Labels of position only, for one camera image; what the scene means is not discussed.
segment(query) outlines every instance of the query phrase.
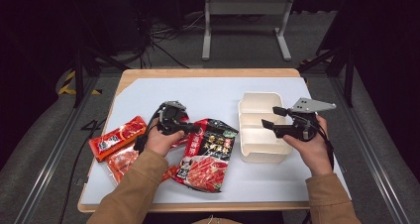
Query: brown long-sleeve shirt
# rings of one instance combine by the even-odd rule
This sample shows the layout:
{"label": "brown long-sleeve shirt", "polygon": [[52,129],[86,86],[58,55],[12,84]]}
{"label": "brown long-sleeve shirt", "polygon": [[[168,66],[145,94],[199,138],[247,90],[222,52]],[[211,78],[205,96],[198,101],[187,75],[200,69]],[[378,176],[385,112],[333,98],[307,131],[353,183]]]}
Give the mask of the brown long-sleeve shirt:
{"label": "brown long-sleeve shirt", "polygon": [[[166,168],[165,158],[145,149],[114,191],[102,199],[88,223],[142,223]],[[310,177],[306,183],[314,224],[360,223],[347,192],[334,173]],[[237,223],[214,218],[213,222],[217,221]],[[196,223],[209,223],[209,219]]]}

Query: dark background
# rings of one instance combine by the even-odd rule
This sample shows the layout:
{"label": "dark background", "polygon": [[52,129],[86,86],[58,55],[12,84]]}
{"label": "dark background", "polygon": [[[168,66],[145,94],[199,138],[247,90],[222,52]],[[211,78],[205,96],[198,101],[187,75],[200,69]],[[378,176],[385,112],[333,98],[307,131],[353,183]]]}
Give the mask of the dark background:
{"label": "dark background", "polygon": [[[343,1],[295,0],[292,10],[338,10]],[[1,167],[26,131],[56,101],[55,85],[72,67],[79,47],[88,45],[107,56],[140,51],[147,44],[142,33],[148,25],[134,19],[152,14],[179,27],[184,15],[203,10],[203,2],[0,0]],[[356,68],[401,156],[420,179],[418,4],[416,0],[346,2],[347,10],[340,12],[320,50],[354,39]]]}

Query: human hand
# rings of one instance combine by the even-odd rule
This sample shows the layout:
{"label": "human hand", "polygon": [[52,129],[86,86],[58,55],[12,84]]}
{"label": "human hand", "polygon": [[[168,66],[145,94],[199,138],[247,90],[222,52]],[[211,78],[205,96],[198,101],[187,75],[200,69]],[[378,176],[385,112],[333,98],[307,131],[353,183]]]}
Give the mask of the human hand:
{"label": "human hand", "polygon": [[[327,121],[321,116],[317,116],[317,119],[319,125],[327,133]],[[333,172],[328,159],[327,145],[319,134],[309,142],[299,141],[289,135],[285,135],[283,140],[300,153],[300,157],[311,170],[312,176]]]}
{"label": "human hand", "polygon": [[154,118],[151,123],[148,140],[146,141],[146,148],[165,157],[169,152],[170,146],[181,139],[184,136],[184,132],[181,130],[171,135],[164,135],[158,130],[157,124],[158,118]]}

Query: person's left hand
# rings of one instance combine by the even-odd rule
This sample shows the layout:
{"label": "person's left hand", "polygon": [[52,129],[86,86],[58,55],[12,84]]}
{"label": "person's left hand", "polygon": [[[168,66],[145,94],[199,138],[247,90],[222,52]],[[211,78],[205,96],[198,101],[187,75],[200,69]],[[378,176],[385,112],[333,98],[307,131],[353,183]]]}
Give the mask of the person's left hand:
{"label": "person's left hand", "polygon": [[158,118],[154,118],[151,124],[151,130],[149,131],[149,137],[146,141],[146,148],[160,154],[163,157],[166,157],[169,152],[170,146],[179,141],[184,136],[184,132],[178,131],[171,135],[162,134],[156,124],[158,123]]}

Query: storage box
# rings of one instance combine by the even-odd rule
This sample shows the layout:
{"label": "storage box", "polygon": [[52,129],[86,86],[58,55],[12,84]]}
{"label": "storage box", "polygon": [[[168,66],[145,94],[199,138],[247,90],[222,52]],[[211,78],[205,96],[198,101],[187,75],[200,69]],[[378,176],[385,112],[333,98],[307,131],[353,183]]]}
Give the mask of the storage box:
{"label": "storage box", "polygon": [[246,92],[239,102],[242,159],[249,163],[281,163],[293,151],[272,130],[263,127],[262,119],[285,125],[285,118],[272,113],[282,107],[281,97],[273,92]]}

